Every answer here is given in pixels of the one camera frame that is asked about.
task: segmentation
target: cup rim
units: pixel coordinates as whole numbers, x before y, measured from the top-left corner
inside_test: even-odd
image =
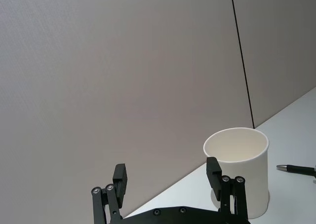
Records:
[[[249,159],[246,159],[246,160],[240,160],[240,161],[222,161],[222,160],[218,160],[218,159],[217,159],[217,161],[222,162],[222,163],[227,163],[227,164],[228,164],[228,163],[243,163],[243,162],[247,162],[247,161],[251,161],[251,160],[256,159],[257,157],[261,156],[262,154],[264,154],[264,153],[268,150],[268,148],[269,148],[269,139],[268,139],[268,137],[267,137],[263,132],[261,132],[261,131],[259,131],[259,130],[256,130],[256,129],[251,129],[251,128],[237,127],[237,128],[223,129],[223,130],[220,130],[220,131],[214,133],[213,135],[211,135],[211,136],[204,142],[204,145],[203,145],[203,151],[204,151],[205,155],[206,155],[207,157],[210,157],[210,155],[208,155],[208,154],[206,153],[206,151],[205,151],[205,145],[207,144],[207,142],[208,142],[210,139],[212,139],[213,136],[217,135],[218,133],[224,132],[224,131],[236,130],[236,129],[252,130],[252,131],[255,131],[255,132],[258,132],[258,133],[262,134],[263,137],[266,139],[266,142],[267,142],[265,149],[263,149],[263,151],[260,152],[258,155],[254,156],[254,157],[251,157],[251,158],[249,158]]]

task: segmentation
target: white paper cup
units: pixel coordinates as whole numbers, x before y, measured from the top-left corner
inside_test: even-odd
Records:
[[[216,157],[223,175],[245,178],[248,217],[257,218],[268,207],[268,147],[262,132],[249,128],[231,128],[210,136],[204,153]]]

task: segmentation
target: white table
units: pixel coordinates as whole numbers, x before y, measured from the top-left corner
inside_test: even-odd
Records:
[[[276,170],[278,164],[316,165],[316,88],[274,115],[258,130],[270,141],[268,151],[270,202],[252,224],[315,224],[316,182],[311,176]],[[189,206],[217,210],[203,164],[129,216],[158,207]]]

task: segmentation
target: gray wall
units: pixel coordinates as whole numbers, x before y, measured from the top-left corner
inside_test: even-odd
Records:
[[[92,223],[125,162],[123,214],[251,127],[231,0],[0,0],[0,217]]]
[[[316,86],[316,1],[234,2],[257,126]]]

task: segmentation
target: screw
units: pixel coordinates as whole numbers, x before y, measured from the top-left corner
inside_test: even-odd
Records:
[[[107,187],[107,190],[112,190],[114,188],[114,186],[113,185],[108,185],[108,187]]]
[[[98,192],[100,192],[100,189],[99,188],[95,188],[92,192],[93,193],[98,193]]]
[[[225,181],[225,182],[228,182],[229,181],[229,177],[228,176],[223,176],[222,180]]]
[[[242,182],[244,182],[244,180],[243,180],[242,177],[238,177],[238,178],[237,178],[237,182],[242,183]]]
[[[154,215],[159,216],[161,214],[161,211],[159,209],[154,210]]]
[[[180,208],[180,213],[186,213],[187,209],[186,208]]]

